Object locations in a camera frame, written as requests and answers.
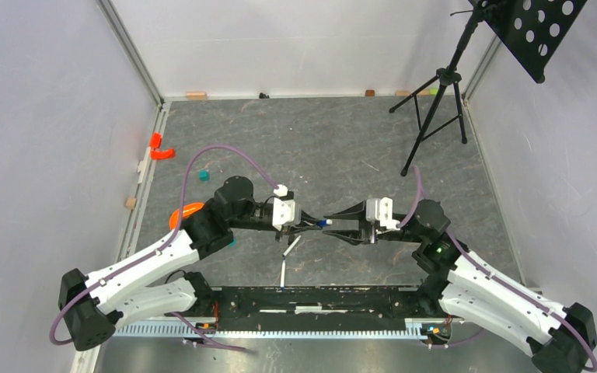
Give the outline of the yellow highlighter pen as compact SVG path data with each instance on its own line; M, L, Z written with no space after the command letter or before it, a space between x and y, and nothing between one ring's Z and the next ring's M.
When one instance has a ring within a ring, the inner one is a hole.
M286 277L286 258L282 258L281 261L281 271L280 271L280 284L279 287L281 289L285 288L285 277Z

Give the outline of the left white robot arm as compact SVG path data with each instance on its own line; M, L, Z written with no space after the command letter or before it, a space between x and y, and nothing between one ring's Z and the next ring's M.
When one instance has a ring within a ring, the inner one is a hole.
M58 307L70 335L68 342L85 351L138 320L171 312L207 315L213 296L202 277L186 275L159 286L151 283L230 245L236 229L273 232L280 239L320 230L325 224L304 212L285 186L259 202L253 198L249 179L230 177L159 241L103 269L84 274L75 268L62 276Z

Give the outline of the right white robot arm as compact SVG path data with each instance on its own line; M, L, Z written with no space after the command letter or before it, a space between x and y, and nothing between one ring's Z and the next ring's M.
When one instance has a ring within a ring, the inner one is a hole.
M517 347L541 372L597 372L591 310L549 300L491 266L454 237L439 202L420 200L401 215L393 211L392 199L371 198L328 218L358 223L355 230L327 231L354 246L418 245L412 257L427 274L417 289L424 315L444 312L472 322Z

